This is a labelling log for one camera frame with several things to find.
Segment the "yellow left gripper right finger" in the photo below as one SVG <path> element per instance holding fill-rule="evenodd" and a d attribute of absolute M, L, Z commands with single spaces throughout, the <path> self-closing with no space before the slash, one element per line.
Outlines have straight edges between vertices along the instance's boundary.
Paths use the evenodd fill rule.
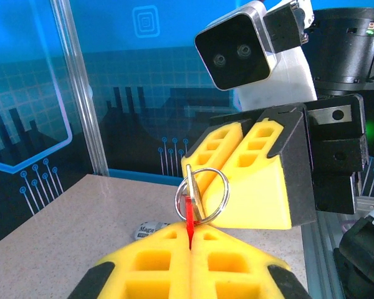
<path fill-rule="evenodd" d="M 196 229 L 191 298 L 310 298 L 289 265 L 210 226 Z"/>

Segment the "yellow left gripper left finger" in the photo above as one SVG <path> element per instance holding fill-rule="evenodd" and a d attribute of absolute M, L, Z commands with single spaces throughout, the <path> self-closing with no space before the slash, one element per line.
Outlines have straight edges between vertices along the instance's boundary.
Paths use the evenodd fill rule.
<path fill-rule="evenodd" d="M 186 226 L 171 224 L 101 258 L 69 298 L 189 298 Z"/>

